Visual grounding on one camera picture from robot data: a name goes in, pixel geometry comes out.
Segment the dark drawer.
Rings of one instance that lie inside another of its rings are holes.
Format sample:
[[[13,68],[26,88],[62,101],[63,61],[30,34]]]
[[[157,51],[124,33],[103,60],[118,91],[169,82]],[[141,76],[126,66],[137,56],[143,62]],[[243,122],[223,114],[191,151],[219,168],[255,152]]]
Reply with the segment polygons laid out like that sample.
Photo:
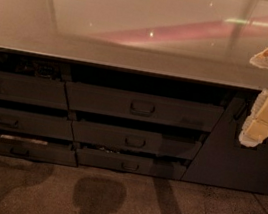
[[[0,108],[0,129],[73,140],[71,122],[64,118]]]
[[[64,84],[56,80],[0,71],[0,100],[67,109]]]
[[[66,83],[69,108],[155,124],[210,132],[223,114],[220,106],[82,83]]]
[[[159,156],[192,160],[202,147],[201,142],[192,139],[85,121],[75,121],[72,128],[78,142]]]
[[[178,162],[165,162],[146,157],[127,154],[114,154],[96,149],[77,149],[78,164],[107,168],[107,170],[126,172],[170,180],[180,180],[186,168]]]
[[[70,144],[13,138],[0,134],[0,155],[31,161],[77,166],[75,151]]]

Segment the items inside left drawer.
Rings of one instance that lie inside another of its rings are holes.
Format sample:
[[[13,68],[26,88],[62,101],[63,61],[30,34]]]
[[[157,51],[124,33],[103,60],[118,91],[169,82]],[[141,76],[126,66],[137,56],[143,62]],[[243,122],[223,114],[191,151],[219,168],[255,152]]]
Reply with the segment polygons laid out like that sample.
[[[57,63],[1,52],[0,71],[18,73],[19,75],[31,75],[32,77],[44,77],[50,80],[61,78],[61,71]]]

